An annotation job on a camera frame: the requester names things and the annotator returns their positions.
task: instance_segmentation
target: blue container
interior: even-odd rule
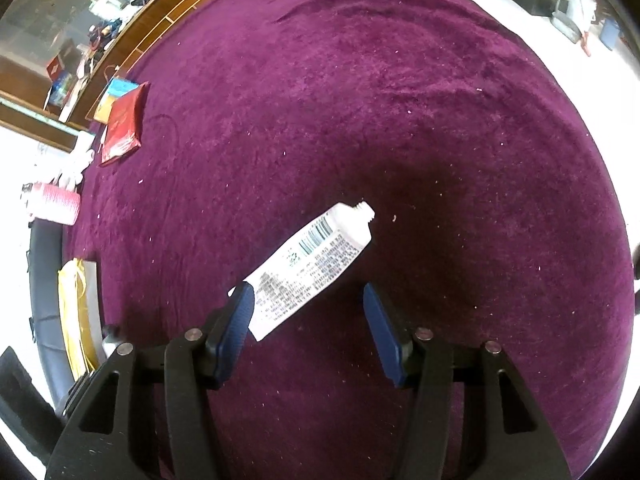
[[[604,46],[606,46],[609,50],[613,50],[613,48],[616,46],[619,35],[620,26],[618,25],[616,20],[606,18],[604,20],[602,31],[600,32],[600,41],[604,43]]]

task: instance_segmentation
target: yellow cloth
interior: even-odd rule
[[[75,380],[100,365],[91,338],[85,291],[84,264],[75,258],[58,272],[62,335]]]

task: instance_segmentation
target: metal screw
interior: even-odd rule
[[[420,326],[415,329],[415,336],[420,341],[430,341],[431,339],[433,339],[433,332],[428,328],[423,328]]]
[[[119,355],[129,355],[131,352],[133,352],[133,345],[131,343],[122,343],[118,345],[116,352]]]
[[[191,328],[184,333],[184,338],[187,341],[197,341],[202,337],[202,330],[199,328]]]
[[[484,349],[489,352],[489,354],[494,355],[502,352],[502,347],[497,341],[487,341],[486,343],[484,343]]]

